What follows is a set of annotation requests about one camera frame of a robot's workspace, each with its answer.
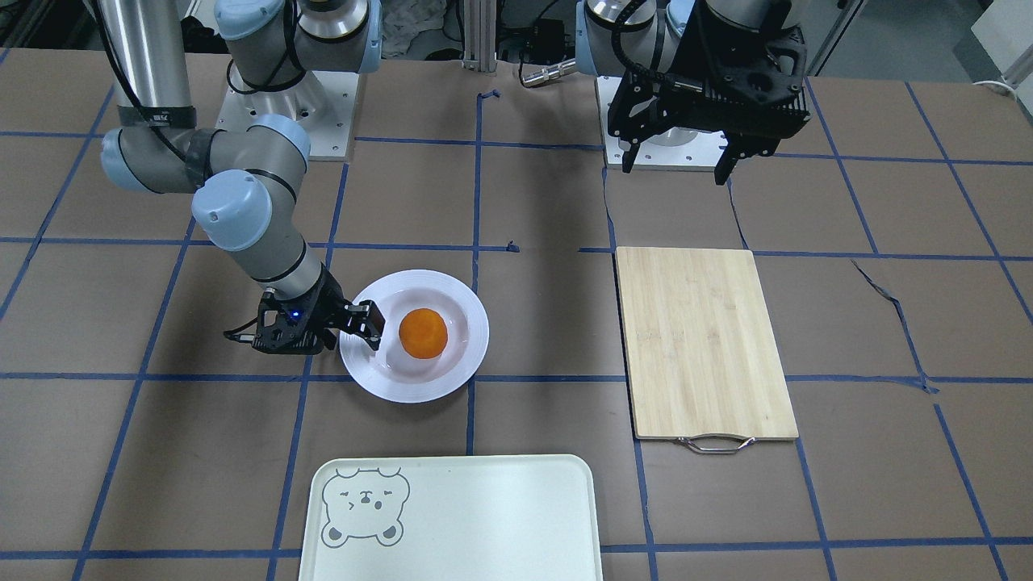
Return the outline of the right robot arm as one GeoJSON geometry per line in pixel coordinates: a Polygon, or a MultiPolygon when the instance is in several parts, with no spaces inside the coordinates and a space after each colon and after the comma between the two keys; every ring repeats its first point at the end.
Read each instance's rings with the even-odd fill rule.
{"type": "Polygon", "coordinates": [[[372,300],[348,300],[294,224],[313,158],[311,130],[332,114],[318,73],[373,73],[378,1],[218,1],[243,128],[199,127],[174,1],[89,1],[119,88],[119,127],[101,165],[129,190],[190,194],[194,221],[262,290],[253,320],[224,337],[269,354],[335,349],[341,334],[379,349],[372,300]]]}

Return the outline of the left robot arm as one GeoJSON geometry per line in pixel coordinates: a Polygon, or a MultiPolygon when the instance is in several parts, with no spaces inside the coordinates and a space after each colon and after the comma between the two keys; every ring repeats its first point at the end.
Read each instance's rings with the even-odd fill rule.
{"type": "Polygon", "coordinates": [[[617,77],[605,131],[630,173],[647,140],[675,128],[722,133],[723,186],[739,161],[771,156],[810,121],[805,1],[580,1],[575,61],[617,77]]]}

